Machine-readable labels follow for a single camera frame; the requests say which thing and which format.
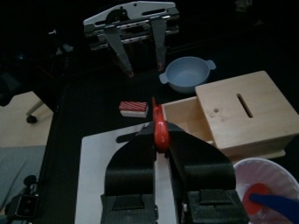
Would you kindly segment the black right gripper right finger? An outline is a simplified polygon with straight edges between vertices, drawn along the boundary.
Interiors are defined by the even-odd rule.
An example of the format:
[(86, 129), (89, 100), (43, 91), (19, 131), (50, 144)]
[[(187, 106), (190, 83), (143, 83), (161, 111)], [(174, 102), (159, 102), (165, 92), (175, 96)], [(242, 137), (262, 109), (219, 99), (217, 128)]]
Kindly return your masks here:
[(181, 224), (249, 224), (230, 159), (215, 146), (170, 122), (169, 133)]

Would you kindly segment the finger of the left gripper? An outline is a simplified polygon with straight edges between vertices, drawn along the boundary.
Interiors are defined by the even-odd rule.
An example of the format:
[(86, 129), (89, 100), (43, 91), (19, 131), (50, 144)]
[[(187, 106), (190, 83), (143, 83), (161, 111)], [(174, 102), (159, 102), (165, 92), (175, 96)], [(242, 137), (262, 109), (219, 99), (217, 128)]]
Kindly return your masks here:
[(127, 51), (122, 42), (122, 38), (118, 32), (117, 27), (109, 27), (105, 29), (105, 36), (106, 40), (109, 42), (110, 47), (114, 49), (117, 58), (118, 58), (118, 63), (122, 71), (129, 77), (134, 77), (134, 69), (130, 63), (130, 59), (127, 57)]
[(166, 35), (166, 22), (162, 18), (155, 18), (151, 20), (153, 27), (153, 36), (154, 36), (154, 44), (155, 44), (155, 57), (157, 57), (157, 65), (158, 70), (165, 70), (165, 35)]

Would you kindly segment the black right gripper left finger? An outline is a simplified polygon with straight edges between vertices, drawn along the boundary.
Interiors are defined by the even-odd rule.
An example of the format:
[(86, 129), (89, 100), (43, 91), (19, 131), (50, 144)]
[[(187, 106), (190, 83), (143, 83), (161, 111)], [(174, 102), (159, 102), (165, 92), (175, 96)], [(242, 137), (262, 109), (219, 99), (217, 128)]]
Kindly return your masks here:
[(149, 123), (107, 164), (101, 224), (157, 224), (155, 125)]

